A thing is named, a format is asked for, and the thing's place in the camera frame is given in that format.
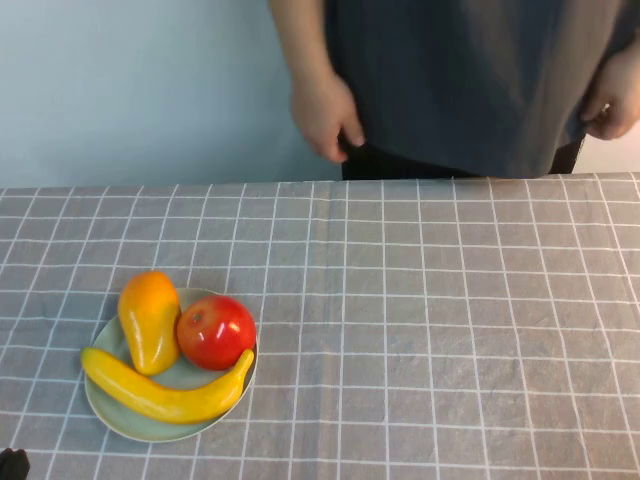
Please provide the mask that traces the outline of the person's right hand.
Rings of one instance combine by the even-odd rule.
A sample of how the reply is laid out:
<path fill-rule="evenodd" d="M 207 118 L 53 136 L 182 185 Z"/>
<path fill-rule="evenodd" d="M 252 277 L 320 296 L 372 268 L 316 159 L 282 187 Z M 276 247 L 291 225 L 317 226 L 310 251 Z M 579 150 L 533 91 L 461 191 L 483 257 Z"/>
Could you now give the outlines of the person's right hand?
<path fill-rule="evenodd" d="M 293 119 L 303 138 L 330 162 L 344 163 L 349 147 L 365 143 L 355 100 L 337 75 L 294 80 L 291 102 Z"/>

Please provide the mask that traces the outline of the person's left hand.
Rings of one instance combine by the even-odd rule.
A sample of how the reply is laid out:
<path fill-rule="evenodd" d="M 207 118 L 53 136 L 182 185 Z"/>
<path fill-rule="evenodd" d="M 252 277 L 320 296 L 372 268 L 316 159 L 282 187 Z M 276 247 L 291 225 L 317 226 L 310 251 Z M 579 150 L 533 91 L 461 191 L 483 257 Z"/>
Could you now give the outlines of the person's left hand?
<path fill-rule="evenodd" d="M 599 140 L 624 136 L 639 120 L 639 42 L 610 58 L 597 74 L 581 111 L 587 133 Z"/>

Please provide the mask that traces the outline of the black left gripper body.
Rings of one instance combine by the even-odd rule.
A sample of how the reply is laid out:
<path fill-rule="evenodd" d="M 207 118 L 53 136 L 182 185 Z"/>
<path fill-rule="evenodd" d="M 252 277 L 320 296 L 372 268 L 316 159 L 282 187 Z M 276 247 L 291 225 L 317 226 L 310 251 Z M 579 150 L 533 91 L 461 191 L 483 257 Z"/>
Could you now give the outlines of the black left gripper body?
<path fill-rule="evenodd" d="M 26 480 L 30 462 L 23 449 L 6 448 L 0 453 L 0 480 Z"/>

